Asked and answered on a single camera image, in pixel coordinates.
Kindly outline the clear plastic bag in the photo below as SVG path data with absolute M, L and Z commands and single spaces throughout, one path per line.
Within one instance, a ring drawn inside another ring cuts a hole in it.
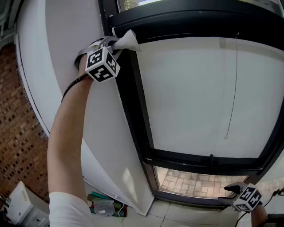
M 94 198 L 92 200 L 95 214 L 102 216 L 112 216 L 115 213 L 114 201 L 103 198 Z

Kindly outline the black window frame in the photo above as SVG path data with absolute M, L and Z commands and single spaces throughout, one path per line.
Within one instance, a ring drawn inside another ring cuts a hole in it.
M 128 30 L 141 46 L 167 39 L 217 37 L 246 40 L 284 51 L 284 0 L 99 0 L 103 30 L 121 38 Z M 156 149 L 135 51 L 123 50 L 116 79 L 122 106 L 143 171 L 157 199 L 196 207 L 222 209 L 217 198 L 182 196 L 160 191 L 154 166 L 208 175 L 247 176 L 257 183 L 284 149 L 284 98 L 274 129 L 257 158 L 219 158 L 219 165 L 201 164 L 202 155 Z

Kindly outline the person's white shirt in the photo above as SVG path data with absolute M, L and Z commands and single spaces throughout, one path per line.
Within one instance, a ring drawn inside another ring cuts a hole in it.
M 89 206 L 81 198 L 64 192 L 49 195 L 50 227 L 95 227 Z

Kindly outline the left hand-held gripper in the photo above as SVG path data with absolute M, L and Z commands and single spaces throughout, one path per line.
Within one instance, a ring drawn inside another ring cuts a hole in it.
M 94 41 L 88 47 L 79 51 L 75 59 L 75 67 L 79 68 L 79 62 L 83 55 L 87 55 L 86 73 L 97 82 L 104 82 L 118 76 L 120 66 L 116 59 L 122 49 L 113 50 L 111 45 L 119 38 L 106 36 Z

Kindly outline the white roller blind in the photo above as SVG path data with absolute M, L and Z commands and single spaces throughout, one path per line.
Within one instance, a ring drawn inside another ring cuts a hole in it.
M 143 43 L 137 53 L 156 149 L 257 158 L 284 98 L 284 51 L 239 39 Z

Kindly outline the black chest rig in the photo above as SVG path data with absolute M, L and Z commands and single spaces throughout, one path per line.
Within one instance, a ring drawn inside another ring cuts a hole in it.
M 284 214 L 268 214 L 267 227 L 284 227 Z

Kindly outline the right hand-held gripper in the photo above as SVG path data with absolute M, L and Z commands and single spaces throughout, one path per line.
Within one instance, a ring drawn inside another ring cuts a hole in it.
M 227 185 L 224 189 L 233 193 L 241 192 L 241 186 L 238 184 Z M 219 197 L 218 201 L 225 205 L 233 205 L 233 207 L 239 212 L 251 212 L 259 204 L 261 198 L 262 194 L 258 191 L 256 186 L 248 184 L 234 202 L 232 198 L 227 197 Z

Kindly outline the person's left hand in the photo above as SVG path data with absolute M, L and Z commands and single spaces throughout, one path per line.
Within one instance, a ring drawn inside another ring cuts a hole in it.
M 79 72 L 78 77 L 84 75 L 86 73 L 86 63 L 87 63 L 87 55 L 83 55 L 79 62 Z

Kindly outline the white cleaning cloth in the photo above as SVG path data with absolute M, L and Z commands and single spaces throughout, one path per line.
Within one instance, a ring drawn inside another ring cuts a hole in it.
M 132 30 L 128 30 L 122 38 L 111 45 L 113 50 L 128 49 L 131 51 L 140 51 L 140 46 L 136 39 L 136 34 Z

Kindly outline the person's right forearm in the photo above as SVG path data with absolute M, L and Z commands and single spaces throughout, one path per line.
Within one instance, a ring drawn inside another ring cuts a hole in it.
M 251 225 L 252 227 L 258 227 L 268 219 L 268 214 L 262 204 L 257 205 L 251 211 Z

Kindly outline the person's left forearm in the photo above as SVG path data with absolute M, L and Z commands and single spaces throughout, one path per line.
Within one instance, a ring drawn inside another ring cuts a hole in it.
M 84 201 L 87 196 L 81 167 L 81 145 L 92 83 L 93 80 L 86 77 L 67 91 L 55 116 L 47 149 L 49 192 L 68 193 Z

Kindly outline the white box on floor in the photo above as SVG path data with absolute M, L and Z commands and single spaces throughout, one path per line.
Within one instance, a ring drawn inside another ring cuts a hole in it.
M 9 196 L 7 217 L 22 227 L 50 227 L 49 204 L 30 191 L 20 181 Z

